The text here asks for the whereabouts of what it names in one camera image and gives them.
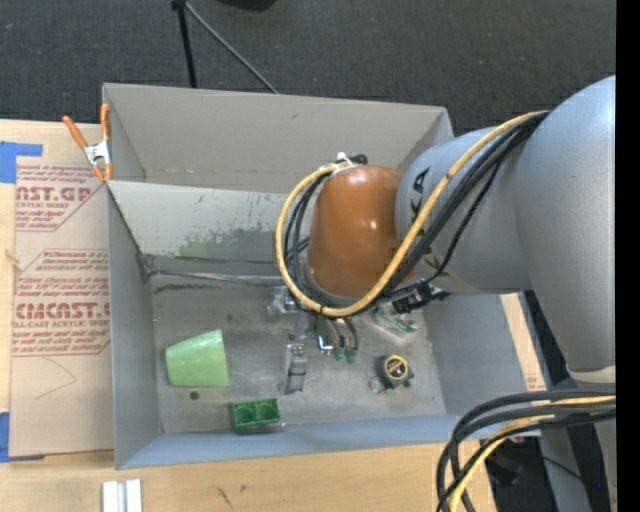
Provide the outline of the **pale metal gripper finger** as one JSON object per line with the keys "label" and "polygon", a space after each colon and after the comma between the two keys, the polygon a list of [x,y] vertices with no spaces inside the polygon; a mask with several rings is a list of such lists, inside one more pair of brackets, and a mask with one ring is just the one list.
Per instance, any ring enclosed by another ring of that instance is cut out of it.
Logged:
{"label": "pale metal gripper finger", "polygon": [[291,348],[290,362],[290,391],[292,393],[303,390],[306,377],[308,359],[304,352],[304,346],[294,345]]}
{"label": "pale metal gripper finger", "polygon": [[283,355],[281,358],[280,378],[277,385],[277,389],[280,395],[287,395],[289,393],[289,368],[291,363],[291,350],[289,347],[283,349]]}

